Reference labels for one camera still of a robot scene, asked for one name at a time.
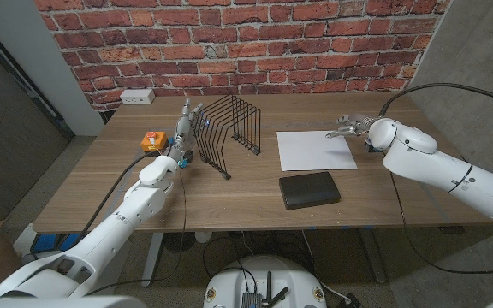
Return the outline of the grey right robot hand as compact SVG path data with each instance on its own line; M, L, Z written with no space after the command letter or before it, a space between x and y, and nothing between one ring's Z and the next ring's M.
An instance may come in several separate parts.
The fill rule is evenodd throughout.
M370 130L371 125L379 120L379 117L362 114L343 115L335 121L337 129L325 135L327 139L335 137L360 136Z

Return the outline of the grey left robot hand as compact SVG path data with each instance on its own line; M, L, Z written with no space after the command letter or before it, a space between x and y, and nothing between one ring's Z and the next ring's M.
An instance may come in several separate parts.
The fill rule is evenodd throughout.
M177 162L181 160L187 151L190 151L193 148L193 142L195 141L193 120L203 106L203 104L198 104L195 108L190 110L190 99L187 98L182 107L181 117L175 127L174 143L170 147L168 154L169 157Z

